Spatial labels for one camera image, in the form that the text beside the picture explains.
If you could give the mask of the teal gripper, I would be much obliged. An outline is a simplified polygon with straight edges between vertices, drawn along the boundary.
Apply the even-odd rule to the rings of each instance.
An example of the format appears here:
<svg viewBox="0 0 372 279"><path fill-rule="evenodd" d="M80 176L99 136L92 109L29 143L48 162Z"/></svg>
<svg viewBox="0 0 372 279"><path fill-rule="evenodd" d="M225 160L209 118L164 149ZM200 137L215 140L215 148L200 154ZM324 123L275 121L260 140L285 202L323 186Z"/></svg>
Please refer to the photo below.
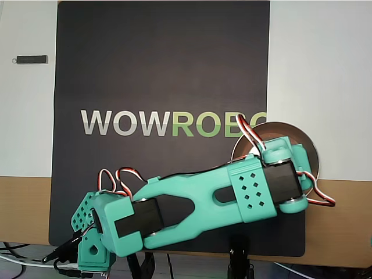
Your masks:
<svg viewBox="0 0 372 279"><path fill-rule="evenodd" d="M296 171L311 172L309 158L302 144L292 145L293 163ZM298 177L302 190L307 191L313 186L313 181L305 174Z"/></svg>

